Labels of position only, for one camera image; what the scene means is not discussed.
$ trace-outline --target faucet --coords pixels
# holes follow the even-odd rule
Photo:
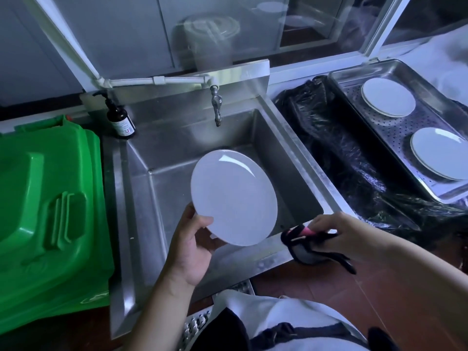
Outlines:
[[[218,85],[211,85],[211,104],[213,105],[214,109],[214,122],[216,126],[219,127],[221,125],[221,113],[219,109],[221,108],[221,104],[223,103],[223,98],[218,94]]]

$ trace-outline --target stainless steel sink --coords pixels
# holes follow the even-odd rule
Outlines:
[[[236,101],[229,100],[230,92],[221,93],[227,104],[219,128],[208,101],[196,108],[178,101],[155,120],[150,112],[161,107],[155,99],[129,108],[137,136],[103,140],[106,201],[119,252],[110,290],[113,337],[130,331],[159,276],[179,217],[191,200],[191,173],[204,154],[229,148],[257,162],[275,188],[278,219],[261,243],[218,249],[194,301],[290,260],[278,235],[284,229],[321,213],[352,213],[269,99],[260,95]]]

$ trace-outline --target perforated tray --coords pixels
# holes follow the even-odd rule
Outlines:
[[[405,86],[416,99],[416,109],[404,118],[389,118],[373,110],[361,95],[362,85],[370,78],[388,78]],[[434,174],[416,159],[410,147],[411,136],[425,127],[468,138],[468,115],[458,105],[399,60],[333,71],[329,79],[431,199],[449,204],[468,195],[468,180],[452,181]]]

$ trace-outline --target floor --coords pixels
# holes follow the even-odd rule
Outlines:
[[[440,242],[435,254],[458,267],[460,241],[452,238]],[[392,271],[378,265],[354,265],[356,276],[334,262],[302,266],[291,261],[251,282],[258,295],[287,295],[327,304],[365,335],[369,327],[378,326],[401,350],[468,351]],[[211,304],[211,297],[198,301],[190,306],[188,314]],[[0,344],[2,351],[113,351],[125,339],[110,340],[106,307],[32,322],[1,335]]]

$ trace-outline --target right hand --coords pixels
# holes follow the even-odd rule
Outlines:
[[[315,245],[313,249],[342,253],[357,261],[383,262],[385,250],[399,239],[343,212],[321,214],[312,220],[309,229],[315,232],[336,229],[336,238]]]

